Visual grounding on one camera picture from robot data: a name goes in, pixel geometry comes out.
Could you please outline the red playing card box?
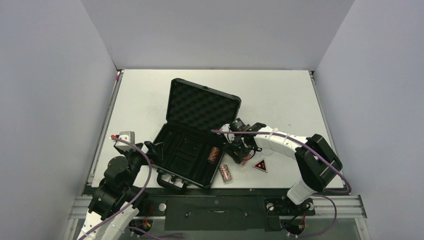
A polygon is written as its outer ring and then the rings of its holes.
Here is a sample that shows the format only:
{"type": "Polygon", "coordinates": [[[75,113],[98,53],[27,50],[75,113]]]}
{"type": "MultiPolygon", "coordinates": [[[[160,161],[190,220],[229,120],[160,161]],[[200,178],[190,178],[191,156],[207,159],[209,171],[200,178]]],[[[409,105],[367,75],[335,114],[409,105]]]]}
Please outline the red playing card box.
{"type": "Polygon", "coordinates": [[[241,165],[242,167],[244,167],[244,166],[246,166],[249,162],[250,162],[250,160],[243,160],[243,161],[240,163],[240,165],[241,165]]]}

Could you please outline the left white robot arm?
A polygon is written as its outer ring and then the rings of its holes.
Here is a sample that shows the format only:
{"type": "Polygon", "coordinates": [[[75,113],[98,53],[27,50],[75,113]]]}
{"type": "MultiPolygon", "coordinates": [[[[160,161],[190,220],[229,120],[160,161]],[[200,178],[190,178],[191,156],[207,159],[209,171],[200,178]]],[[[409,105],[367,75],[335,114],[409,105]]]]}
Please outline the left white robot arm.
{"type": "Polygon", "coordinates": [[[136,215],[149,216],[153,206],[146,185],[134,182],[142,166],[148,166],[151,177],[153,164],[163,160],[164,144],[130,143],[113,136],[114,148],[120,154],[112,158],[104,178],[92,194],[79,240],[117,240],[136,215]]]}

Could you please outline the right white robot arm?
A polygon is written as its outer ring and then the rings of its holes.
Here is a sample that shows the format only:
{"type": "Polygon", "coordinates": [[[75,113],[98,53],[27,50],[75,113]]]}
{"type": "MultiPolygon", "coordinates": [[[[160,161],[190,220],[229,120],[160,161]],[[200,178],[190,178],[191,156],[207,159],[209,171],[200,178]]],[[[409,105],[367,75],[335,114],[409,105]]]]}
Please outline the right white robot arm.
{"type": "Polygon", "coordinates": [[[225,151],[240,163],[252,151],[269,150],[296,161],[300,180],[282,198],[282,207],[296,213],[313,194],[322,192],[336,177],[343,164],[326,139],[319,135],[298,136],[279,131],[264,123],[245,124],[237,118],[215,130],[226,140],[225,151]]]}

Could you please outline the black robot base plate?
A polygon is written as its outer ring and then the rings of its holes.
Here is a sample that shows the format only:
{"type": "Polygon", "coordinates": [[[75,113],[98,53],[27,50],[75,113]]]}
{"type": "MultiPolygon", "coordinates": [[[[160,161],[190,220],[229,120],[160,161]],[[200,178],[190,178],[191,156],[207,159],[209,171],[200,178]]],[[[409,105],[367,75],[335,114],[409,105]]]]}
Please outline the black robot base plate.
{"type": "Polygon", "coordinates": [[[334,217],[334,206],[342,196],[327,198],[312,196],[299,206],[284,202],[285,190],[236,190],[232,195],[222,191],[215,195],[172,195],[148,190],[139,213],[134,220],[165,219],[167,231],[245,231],[263,229],[280,231],[280,218],[294,226],[299,218],[334,217]]]}

